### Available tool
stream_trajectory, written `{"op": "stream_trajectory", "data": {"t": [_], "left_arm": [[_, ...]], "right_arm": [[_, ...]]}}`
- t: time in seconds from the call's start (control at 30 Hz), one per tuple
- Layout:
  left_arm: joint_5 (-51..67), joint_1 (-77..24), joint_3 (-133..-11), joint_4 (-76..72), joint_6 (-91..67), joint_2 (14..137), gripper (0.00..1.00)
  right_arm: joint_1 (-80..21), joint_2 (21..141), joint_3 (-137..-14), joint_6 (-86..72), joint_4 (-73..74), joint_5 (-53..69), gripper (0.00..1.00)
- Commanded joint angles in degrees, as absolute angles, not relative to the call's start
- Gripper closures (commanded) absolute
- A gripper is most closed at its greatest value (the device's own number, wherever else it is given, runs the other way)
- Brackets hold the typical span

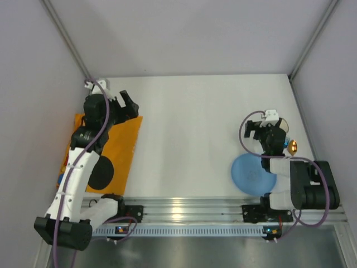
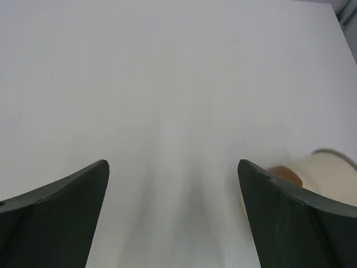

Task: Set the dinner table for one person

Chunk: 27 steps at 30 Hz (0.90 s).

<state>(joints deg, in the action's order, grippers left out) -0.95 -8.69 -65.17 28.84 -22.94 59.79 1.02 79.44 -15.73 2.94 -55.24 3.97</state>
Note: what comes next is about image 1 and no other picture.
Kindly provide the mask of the blue plastic plate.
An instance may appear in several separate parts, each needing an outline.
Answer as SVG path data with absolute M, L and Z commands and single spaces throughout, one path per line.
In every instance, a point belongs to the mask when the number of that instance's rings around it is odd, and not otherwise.
M 253 197 L 262 197 L 276 186 L 277 176 L 266 172 L 261 166 L 260 157 L 249 153 L 233 161 L 230 173 L 235 186 Z

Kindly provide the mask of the orange cartoon mouse placemat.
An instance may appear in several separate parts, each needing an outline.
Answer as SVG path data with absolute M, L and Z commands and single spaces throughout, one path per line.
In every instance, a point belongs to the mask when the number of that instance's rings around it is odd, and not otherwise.
M 86 187 L 87 193 L 123 195 L 143 117 L 113 126 Z

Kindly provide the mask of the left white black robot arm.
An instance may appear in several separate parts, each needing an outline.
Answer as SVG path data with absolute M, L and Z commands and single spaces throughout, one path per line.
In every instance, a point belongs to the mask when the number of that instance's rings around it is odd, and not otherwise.
M 84 125 L 71 137 L 61 184 L 45 216 L 36 217 L 34 222 L 34 229 L 49 245 L 83 251 L 94 230 L 107 220 L 125 214 L 124 198 L 115 194 L 104 194 L 96 204 L 81 211 L 90 176 L 109 140 L 109 130 L 138 117 L 139 106 L 127 91 L 121 91 L 120 95 L 125 107 L 103 93 L 91 94 L 85 99 Z

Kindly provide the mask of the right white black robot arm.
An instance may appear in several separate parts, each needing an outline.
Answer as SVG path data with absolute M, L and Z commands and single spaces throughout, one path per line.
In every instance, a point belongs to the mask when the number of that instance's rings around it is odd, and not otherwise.
M 261 145 L 261 154 L 242 146 L 260 158 L 263 170 L 289 180 L 290 186 L 285 193 L 268 194 L 273 209 L 330 211 L 340 206 L 340 194 L 330 164 L 296 156 L 297 142 L 288 138 L 289 126 L 283 118 L 247 120 L 240 130 L 243 131 L 239 134 L 240 142 L 252 137 Z

